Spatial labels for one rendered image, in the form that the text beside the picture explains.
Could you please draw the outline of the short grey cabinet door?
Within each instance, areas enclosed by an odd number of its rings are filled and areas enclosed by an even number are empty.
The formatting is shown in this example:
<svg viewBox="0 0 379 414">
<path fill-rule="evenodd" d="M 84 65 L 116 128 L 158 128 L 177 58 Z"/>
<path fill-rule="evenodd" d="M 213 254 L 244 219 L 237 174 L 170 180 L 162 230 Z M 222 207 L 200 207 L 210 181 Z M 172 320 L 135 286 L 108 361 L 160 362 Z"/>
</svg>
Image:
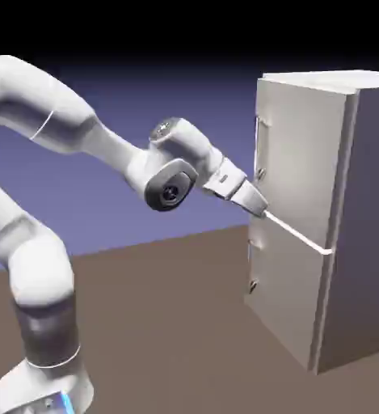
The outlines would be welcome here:
<svg viewBox="0 0 379 414">
<path fill-rule="evenodd" d="M 323 277 L 333 254 L 272 220 L 252 218 L 248 239 L 261 249 L 259 283 L 246 304 L 307 370 L 314 368 Z"/>
</svg>

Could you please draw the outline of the grey cabinet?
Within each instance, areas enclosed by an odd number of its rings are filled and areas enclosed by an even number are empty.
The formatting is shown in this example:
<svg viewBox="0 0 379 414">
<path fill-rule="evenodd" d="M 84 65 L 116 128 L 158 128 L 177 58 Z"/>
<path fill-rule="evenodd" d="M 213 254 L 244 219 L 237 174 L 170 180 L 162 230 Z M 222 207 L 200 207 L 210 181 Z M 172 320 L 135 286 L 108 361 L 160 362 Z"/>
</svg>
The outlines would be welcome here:
<svg viewBox="0 0 379 414">
<path fill-rule="evenodd" d="M 339 233 L 319 299 L 321 320 L 310 371 L 320 374 L 379 353 L 379 72 L 266 74 L 333 80 L 360 90 Z"/>
</svg>

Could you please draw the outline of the tall grey cabinet door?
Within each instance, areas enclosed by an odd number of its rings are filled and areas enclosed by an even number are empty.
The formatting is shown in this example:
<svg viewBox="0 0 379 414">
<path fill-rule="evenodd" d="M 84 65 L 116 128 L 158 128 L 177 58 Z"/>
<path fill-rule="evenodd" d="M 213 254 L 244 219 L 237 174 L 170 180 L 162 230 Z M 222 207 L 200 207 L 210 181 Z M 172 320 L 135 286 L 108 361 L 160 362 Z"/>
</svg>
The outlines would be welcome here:
<svg viewBox="0 0 379 414">
<path fill-rule="evenodd" d="M 267 218 L 335 250 L 359 88 L 333 80 L 266 74 L 256 115 L 270 124 L 267 170 L 256 180 Z"/>
</svg>

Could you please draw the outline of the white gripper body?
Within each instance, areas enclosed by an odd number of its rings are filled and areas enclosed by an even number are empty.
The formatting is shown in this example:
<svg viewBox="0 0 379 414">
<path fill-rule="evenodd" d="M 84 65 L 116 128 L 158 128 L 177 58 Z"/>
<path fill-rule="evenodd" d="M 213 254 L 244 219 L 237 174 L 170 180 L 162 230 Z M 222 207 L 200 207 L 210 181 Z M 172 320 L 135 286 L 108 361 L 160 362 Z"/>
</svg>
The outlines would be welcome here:
<svg viewBox="0 0 379 414">
<path fill-rule="evenodd" d="M 256 217 L 263 217 L 268 207 L 265 197 L 249 180 L 242 182 L 232 202 Z"/>
</svg>

